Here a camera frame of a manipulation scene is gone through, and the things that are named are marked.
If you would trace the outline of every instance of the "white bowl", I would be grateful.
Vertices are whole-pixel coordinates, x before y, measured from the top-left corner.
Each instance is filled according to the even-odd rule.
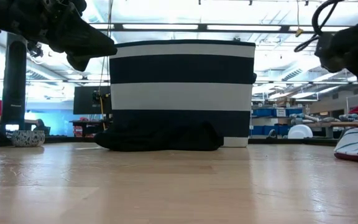
[[[37,147],[45,142],[44,131],[14,131],[12,144],[15,147]]]

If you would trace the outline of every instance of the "black monitor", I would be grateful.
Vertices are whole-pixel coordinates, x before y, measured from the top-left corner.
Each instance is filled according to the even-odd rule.
[[[101,114],[101,103],[96,98],[98,86],[80,86],[74,90],[74,114]],[[103,102],[103,113],[111,114],[110,86],[101,86],[100,95]]]

